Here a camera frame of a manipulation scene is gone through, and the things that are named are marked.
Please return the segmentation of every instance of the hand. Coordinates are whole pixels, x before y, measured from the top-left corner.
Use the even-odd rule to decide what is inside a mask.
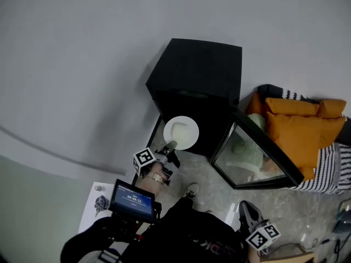
[[[156,161],[153,163],[150,172],[158,174],[159,176],[164,178],[164,180],[168,180],[168,176],[163,173],[162,167],[163,165],[160,162]]]

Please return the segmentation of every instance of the orange pillow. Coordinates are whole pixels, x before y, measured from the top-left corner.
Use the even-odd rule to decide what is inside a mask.
[[[302,168],[298,168],[298,170],[299,170],[300,173],[302,173],[303,176],[304,176],[303,181],[307,181],[307,180],[314,179],[314,171],[313,171],[313,168],[302,167]]]
[[[267,112],[268,136],[296,167],[316,168],[320,145],[321,118],[273,115]]]
[[[323,119],[320,131],[320,148],[330,146],[340,133],[346,121],[345,117]]]
[[[262,117],[265,118],[266,116],[266,109],[265,106],[262,104],[261,99],[259,98],[259,93],[255,92],[252,97],[251,97],[251,101],[248,104],[248,107],[245,111],[245,113],[247,115],[250,114],[260,114]]]
[[[266,98],[267,111],[273,114],[316,116],[319,105],[293,99]]]
[[[326,99],[319,103],[318,117],[323,119],[336,119],[344,111],[346,101],[342,99]]]

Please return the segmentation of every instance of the black and white striped fabric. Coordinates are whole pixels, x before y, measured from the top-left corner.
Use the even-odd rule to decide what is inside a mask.
[[[282,89],[283,99],[295,99],[302,101],[309,101],[308,98],[301,94],[297,94],[293,91]],[[307,180],[302,182],[297,187],[291,187],[292,190],[307,191],[307,192],[320,192],[327,194],[341,194],[344,190],[351,188],[351,150],[347,152],[346,148],[343,149],[343,155],[340,155],[341,160],[341,171],[340,179],[338,183],[333,179],[335,173],[335,155],[336,155],[336,144],[322,148],[318,153],[318,165],[314,169],[314,180]]]
[[[351,189],[351,147],[340,144],[340,178],[338,183],[339,190]]]

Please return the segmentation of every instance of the white bowl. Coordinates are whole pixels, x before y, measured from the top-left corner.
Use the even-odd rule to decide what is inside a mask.
[[[178,116],[170,119],[163,130],[166,143],[177,142],[177,150],[191,148],[199,138],[199,127],[196,122],[187,116]]]

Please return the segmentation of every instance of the sneaker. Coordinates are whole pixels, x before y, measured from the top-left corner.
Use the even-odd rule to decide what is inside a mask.
[[[184,196],[185,198],[190,198],[192,201],[195,199],[197,193],[199,192],[199,185],[197,183],[191,183],[185,190]]]

